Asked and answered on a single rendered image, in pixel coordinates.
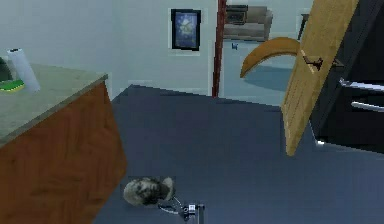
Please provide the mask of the green and yellow sponge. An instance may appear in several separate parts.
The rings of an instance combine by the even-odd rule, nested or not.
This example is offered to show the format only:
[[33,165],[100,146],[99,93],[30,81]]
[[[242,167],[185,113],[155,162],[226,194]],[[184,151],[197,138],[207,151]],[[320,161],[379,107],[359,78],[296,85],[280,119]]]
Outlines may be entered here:
[[22,80],[4,81],[0,83],[0,91],[15,92],[25,86]]

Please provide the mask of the light wooden room door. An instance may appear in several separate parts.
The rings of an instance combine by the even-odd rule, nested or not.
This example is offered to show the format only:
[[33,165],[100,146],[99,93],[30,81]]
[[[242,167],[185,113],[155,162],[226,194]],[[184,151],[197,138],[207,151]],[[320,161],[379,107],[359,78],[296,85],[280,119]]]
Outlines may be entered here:
[[[281,105],[288,156],[296,152],[358,3],[359,0],[313,1]],[[310,60],[321,57],[321,69],[307,65],[304,56]]]

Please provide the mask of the grey sofa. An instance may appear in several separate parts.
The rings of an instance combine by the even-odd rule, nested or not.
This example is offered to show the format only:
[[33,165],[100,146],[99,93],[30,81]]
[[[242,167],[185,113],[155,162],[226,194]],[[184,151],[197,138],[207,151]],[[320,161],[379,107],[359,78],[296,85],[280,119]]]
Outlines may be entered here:
[[246,22],[243,25],[227,24],[225,19],[224,38],[265,42],[269,39],[273,13],[266,6],[247,6]]

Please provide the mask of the dark cushion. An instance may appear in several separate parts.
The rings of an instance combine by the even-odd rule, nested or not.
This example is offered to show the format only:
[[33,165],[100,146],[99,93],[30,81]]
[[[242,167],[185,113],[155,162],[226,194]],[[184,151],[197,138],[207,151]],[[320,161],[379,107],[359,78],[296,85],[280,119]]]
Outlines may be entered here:
[[243,25],[246,22],[247,11],[247,5],[227,5],[226,23],[234,25]]

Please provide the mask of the black fridge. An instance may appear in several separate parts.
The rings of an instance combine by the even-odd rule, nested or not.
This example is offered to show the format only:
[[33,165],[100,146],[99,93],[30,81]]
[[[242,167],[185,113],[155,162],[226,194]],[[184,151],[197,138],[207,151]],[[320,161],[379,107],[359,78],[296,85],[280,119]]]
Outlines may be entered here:
[[384,107],[384,92],[348,88],[352,82],[384,86],[384,0],[360,0],[310,117],[317,141],[384,154],[384,112],[354,108],[357,101]]

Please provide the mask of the dark red door frame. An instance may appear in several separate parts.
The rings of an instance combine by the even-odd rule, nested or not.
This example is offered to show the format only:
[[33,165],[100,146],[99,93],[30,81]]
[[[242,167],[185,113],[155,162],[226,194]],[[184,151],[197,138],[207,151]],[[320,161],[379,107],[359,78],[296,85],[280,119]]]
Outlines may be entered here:
[[214,98],[216,98],[219,95],[225,18],[226,18],[226,0],[218,0],[216,39],[215,39],[215,51],[214,51],[215,53],[214,69],[213,69],[213,80],[212,80],[212,96]]

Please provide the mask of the white paper towel roll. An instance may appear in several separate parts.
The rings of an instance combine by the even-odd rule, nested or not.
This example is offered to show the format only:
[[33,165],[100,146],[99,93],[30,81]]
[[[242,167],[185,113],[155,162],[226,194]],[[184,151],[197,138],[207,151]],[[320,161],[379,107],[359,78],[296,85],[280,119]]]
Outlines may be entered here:
[[8,50],[7,55],[18,77],[23,81],[25,89],[30,92],[39,91],[40,84],[24,51],[21,48],[14,48]]

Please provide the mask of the black framed blue picture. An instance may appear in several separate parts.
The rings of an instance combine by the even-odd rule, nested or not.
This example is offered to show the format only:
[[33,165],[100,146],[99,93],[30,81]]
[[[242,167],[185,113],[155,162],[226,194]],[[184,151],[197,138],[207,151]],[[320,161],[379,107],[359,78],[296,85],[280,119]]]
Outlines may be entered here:
[[173,49],[198,51],[200,48],[201,11],[171,10],[171,46]]

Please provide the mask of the clay half head sculpture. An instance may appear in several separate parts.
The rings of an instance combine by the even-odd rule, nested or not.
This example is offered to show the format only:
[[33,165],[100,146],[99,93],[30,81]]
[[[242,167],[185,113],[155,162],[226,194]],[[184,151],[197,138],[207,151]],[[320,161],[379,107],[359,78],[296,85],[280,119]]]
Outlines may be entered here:
[[127,183],[123,190],[123,198],[134,206],[149,206],[157,204],[160,200],[171,200],[175,192],[175,183],[171,177],[166,177],[162,181],[142,177]]

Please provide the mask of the brown counter with grey top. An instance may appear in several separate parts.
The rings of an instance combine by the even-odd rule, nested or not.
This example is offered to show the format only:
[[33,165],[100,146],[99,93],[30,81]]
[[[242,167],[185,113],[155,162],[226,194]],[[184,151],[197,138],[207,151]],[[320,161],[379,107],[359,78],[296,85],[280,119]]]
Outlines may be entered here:
[[0,224],[93,224],[127,161],[106,73],[35,65],[0,91]]

